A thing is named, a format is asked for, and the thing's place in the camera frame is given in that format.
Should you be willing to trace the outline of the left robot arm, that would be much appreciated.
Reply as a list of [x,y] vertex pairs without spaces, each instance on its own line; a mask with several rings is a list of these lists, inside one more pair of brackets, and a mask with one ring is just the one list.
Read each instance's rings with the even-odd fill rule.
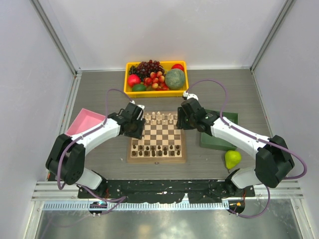
[[46,161],[45,167],[57,177],[58,188],[64,184],[77,184],[95,198],[104,198],[107,193],[107,180],[85,167],[86,155],[119,135],[141,139],[146,120],[144,105],[134,101],[118,113],[109,114],[105,120],[76,135],[61,134],[57,137]]

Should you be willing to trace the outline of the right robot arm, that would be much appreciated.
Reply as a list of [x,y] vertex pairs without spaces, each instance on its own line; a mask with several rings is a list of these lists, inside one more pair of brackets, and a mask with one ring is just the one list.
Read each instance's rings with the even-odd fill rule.
[[225,190],[231,196],[251,185],[276,188],[295,166],[282,137],[269,138],[246,130],[215,111],[207,112],[195,98],[178,107],[176,126],[225,140],[255,159],[254,167],[237,169],[226,178]]

